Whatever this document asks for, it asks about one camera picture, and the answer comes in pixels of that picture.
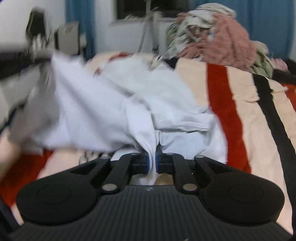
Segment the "left blue curtain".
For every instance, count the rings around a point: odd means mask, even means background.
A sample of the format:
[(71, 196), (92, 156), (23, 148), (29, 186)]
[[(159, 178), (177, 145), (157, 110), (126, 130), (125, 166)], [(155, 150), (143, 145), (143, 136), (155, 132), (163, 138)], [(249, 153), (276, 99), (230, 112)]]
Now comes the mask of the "left blue curtain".
[(95, 55), (95, 1), (66, 0), (66, 22), (78, 22), (80, 33), (86, 36), (85, 57), (87, 60)]

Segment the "pile of clothes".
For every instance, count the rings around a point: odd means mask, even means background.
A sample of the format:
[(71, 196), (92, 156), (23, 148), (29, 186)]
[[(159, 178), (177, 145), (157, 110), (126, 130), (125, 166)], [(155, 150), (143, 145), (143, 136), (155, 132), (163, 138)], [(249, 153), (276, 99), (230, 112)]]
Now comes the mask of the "pile of clothes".
[(165, 56), (198, 59), (272, 78), (274, 70), (288, 71), (280, 58), (271, 58), (266, 44), (250, 39), (236, 21), (236, 12), (208, 3), (179, 13), (167, 31)]

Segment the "white shirt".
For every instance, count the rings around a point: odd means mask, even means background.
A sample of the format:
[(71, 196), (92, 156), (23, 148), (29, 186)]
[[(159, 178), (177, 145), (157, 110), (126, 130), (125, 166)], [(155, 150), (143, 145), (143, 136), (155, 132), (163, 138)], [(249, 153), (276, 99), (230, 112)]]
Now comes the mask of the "white shirt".
[(28, 150), (73, 148), (102, 153), (125, 146), (145, 150), (148, 174), (132, 182), (152, 185), (156, 149), (186, 159), (226, 163), (227, 142), (217, 116), (197, 104), (175, 70), (154, 69), (139, 56), (119, 58), (90, 73), (79, 58), (54, 55), (38, 86), (10, 127), (10, 140)]

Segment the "right blue curtain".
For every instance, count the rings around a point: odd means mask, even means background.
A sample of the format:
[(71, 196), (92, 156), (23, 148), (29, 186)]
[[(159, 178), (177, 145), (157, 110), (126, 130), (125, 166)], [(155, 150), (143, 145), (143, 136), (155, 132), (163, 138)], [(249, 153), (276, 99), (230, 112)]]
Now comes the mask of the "right blue curtain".
[(274, 57), (290, 57), (295, 1), (219, 0), (216, 3), (233, 9), (236, 20), (248, 31), (250, 39), (266, 44)]

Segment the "blue curtain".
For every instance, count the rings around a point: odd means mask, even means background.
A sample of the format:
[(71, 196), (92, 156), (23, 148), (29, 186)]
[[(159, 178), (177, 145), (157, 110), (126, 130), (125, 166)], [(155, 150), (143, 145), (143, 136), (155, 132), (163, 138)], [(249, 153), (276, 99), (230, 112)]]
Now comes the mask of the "blue curtain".
[(78, 22), (80, 33), (86, 36), (85, 57), (87, 60), (95, 55), (95, 1), (66, 0), (66, 22)]
[(248, 31), (250, 39), (266, 44), (274, 57), (290, 57), (295, 1), (219, 0), (216, 3), (233, 9), (236, 20)]

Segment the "striped bed blanket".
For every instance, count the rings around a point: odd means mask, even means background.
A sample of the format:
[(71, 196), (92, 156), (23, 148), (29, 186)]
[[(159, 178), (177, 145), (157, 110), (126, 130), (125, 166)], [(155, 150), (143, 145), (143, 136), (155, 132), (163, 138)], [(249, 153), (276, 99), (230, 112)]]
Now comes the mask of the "striped bed blanket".
[[(231, 167), (252, 173), (287, 191), (280, 153), (259, 106), (270, 95), (280, 125), (292, 145), (295, 144), (295, 85), (259, 78), (232, 67), (205, 64), (181, 58), (176, 71), (193, 92), (198, 104), (210, 107), (218, 116), (228, 143)], [(21, 154), (6, 137), (1, 139), (1, 198), (21, 220), (15, 200), (26, 184), (78, 164), (79, 151), (47, 151), (40, 155)]]

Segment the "metal stand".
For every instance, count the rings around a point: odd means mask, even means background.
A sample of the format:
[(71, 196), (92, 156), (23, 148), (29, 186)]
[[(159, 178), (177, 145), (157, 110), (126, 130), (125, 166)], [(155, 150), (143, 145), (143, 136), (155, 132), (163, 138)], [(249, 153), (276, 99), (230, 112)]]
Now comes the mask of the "metal stand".
[(159, 37), (158, 37), (158, 20), (162, 17), (158, 8), (153, 8), (147, 11), (142, 22), (144, 23), (143, 32), (140, 38), (140, 43), (137, 49), (137, 53), (142, 51), (144, 46), (145, 37), (147, 34), (151, 36), (152, 39), (152, 53), (154, 55), (159, 55)]

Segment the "grey chair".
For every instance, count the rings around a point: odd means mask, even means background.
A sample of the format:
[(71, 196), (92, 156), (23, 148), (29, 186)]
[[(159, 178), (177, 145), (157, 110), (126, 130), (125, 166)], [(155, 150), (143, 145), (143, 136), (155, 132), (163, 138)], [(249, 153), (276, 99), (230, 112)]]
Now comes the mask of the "grey chair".
[(65, 54), (75, 56), (80, 52), (79, 22), (59, 25), (54, 33), (55, 48)]

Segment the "dark window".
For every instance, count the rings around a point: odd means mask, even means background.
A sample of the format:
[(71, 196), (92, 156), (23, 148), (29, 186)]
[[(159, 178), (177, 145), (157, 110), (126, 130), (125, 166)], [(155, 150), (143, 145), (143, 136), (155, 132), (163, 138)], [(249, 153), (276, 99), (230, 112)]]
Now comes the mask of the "dark window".
[(151, 11), (160, 14), (161, 18), (175, 18), (177, 14), (190, 9), (186, 0), (116, 0), (114, 10), (117, 20), (138, 20), (145, 18)]

